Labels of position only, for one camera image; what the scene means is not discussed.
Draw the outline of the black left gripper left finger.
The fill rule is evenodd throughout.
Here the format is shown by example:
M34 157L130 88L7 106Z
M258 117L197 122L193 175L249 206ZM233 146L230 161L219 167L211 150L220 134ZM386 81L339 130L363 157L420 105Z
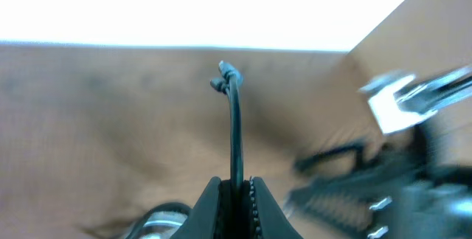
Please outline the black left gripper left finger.
M221 179L213 177L179 229L181 239L212 239L218 218Z

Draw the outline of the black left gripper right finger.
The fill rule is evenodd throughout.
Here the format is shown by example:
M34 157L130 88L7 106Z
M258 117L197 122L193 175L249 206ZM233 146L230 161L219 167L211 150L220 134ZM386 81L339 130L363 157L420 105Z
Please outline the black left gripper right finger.
M302 239L260 177L249 180L251 232L257 239Z

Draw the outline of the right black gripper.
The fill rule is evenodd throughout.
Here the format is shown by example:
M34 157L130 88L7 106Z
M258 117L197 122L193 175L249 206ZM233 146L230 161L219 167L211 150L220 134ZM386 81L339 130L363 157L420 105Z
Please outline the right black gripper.
M364 158L364 140L297 161L296 171L353 153L349 173L316 177L289 192L287 205L348 238L470 238L471 168L440 164L444 149L431 128L413 128L404 148L384 143Z

